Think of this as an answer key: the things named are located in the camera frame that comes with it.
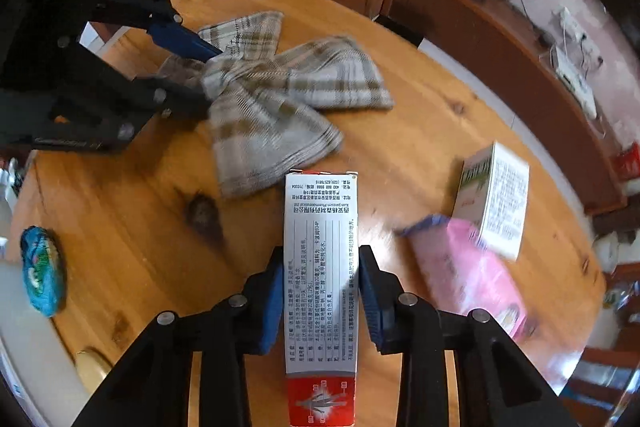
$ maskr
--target plaid towel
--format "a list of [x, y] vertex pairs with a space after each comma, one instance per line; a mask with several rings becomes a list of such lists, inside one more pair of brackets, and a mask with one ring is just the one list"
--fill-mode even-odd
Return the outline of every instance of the plaid towel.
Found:
[[347, 37], [276, 55], [283, 14], [260, 12], [203, 28], [224, 50], [206, 64], [169, 57], [158, 74], [204, 88], [223, 196], [280, 181], [339, 147], [342, 134], [312, 108], [386, 107], [393, 100], [373, 61]]

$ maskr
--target white device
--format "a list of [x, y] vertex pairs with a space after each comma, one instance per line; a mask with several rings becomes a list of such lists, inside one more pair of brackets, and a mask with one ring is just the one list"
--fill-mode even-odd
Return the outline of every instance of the white device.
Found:
[[582, 52], [595, 61], [600, 56], [600, 49], [596, 46], [596, 43], [591, 40], [584, 28], [580, 26], [580, 23], [569, 12], [566, 6], [562, 7], [558, 12], [558, 18], [560, 28], [564, 31], [566, 38], [576, 44], [580, 45]]
[[585, 81], [584, 75], [557, 45], [551, 48], [551, 59], [558, 78], [578, 101], [585, 115], [590, 120], [595, 120], [598, 117], [596, 102], [593, 98], [593, 91]]

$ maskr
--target wooden tabletop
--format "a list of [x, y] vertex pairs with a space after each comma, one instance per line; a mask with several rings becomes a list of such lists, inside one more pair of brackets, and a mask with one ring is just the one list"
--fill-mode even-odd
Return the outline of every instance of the wooden tabletop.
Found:
[[[396, 273], [406, 291], [428, 297], [414, 255], [394, 230], [450, 213], [462, 160], [493, 140], [529, 162], [524, 239], [508, 268], [537, 324], [520, 346], [559, 392], [593, 327], [604, 279], [554, 182], [502, 120], [429, 57], [329, 0], [172, 2], [193, 29], [280, 10], [280, 50], [348, 34], [376, 61], [396, 107], [330, 112], [344, 143], [317, 166], [359, 172], [359, 242], [372, 246], [381, 268]], [[133, 76], [153, 73], [166, 56], [144, 32], [130, 30], [104, 58]], [[192, 130], [154, 118], [120, 155], [38, 154], [18, 200], [8, 256], [18, 259], [18, 238], [29, 225], [57, 233], [68, 297], [54, 322], [69, 352], [93, 346], [115, 362], [159, 311], [207, 310], [264, 268], [282, 244], [282, 187], [218, 200], [226, 248], [207, 244], [184, 222], [186, 201], [199, 190], [219, 198], [206, 122]], [[364, 317], [360, 324], [357, 422], [393, 425], [401, 359], [379, 356]], [[246, 370], [254, 425], [288, 425], [282, 340], [268, 356], [248, 357]], [[452, 410], [456, 400], [451, 390]]]

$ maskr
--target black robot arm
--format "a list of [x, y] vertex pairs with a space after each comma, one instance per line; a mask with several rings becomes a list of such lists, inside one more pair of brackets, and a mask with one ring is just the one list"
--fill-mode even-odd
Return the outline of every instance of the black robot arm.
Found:
[[[360, 247], [359, 257], [371, 340], [382, 355], [402, 353], [396, 427], [449, 426], [446, 349], [456, 360], [461, 427], [577, 427], [487, 311], [468, 317], [438, 311], [381, 271], [369, 246]], [[267, 354], [275, 342], [284, 304], [282, 263], [282, 247], [275, 248], [264, 272], [208, 312], [157, 315], [72, 427], [186, 427], [194, 351], [202, 351], [200, 427], [250, 427], [243, 360]]]
[[183, 57], [219, 54], [181, 25], [170, 0], [0, 2], [0, 146], [111, 152], [156, 112], [206, 117], [203, 92], [163, 78], [131, 82], [79, 44], [94, 21], [147, 30]]

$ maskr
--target white box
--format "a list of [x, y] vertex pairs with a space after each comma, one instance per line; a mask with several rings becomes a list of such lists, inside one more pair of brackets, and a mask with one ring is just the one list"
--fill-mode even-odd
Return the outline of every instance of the white box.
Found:
[[494, 142], [465, 160], [452, 217], [474, 223], [487, 247], [515, 261], [528, 190], [529, 165]]
[[354, 423], [357, 176], [292, 172], [284, 219], [284, 339], [294, 427]]

